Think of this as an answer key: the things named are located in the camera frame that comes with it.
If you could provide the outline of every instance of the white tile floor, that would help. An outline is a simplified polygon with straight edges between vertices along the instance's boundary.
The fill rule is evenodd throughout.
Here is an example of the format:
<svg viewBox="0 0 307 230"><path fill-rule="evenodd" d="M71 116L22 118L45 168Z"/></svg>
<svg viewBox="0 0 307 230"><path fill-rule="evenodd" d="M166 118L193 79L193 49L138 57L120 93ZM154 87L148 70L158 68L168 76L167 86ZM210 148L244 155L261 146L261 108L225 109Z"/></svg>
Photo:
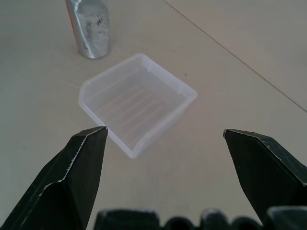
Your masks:
<svg viewBox="0 0 307 230"><path fill-rule="evenodd" d="M107 141L89 230L98 210L109 207L154 208L162 223L184 215L196 224L207 207L230 219L256 218L223 140L225 128L272 136L307 164L307 113L164 1L109 1L112 48L100 60L78 55L64 1L0 4L0 223L69 138L95 126L77 103L82 83L138 52L198 98L135 160Z"/></svg>
<svg viewBox="0 0 307 230"><path fill-rule="evenodd" d="M307 111L304 1L165 1Z"/></svg>

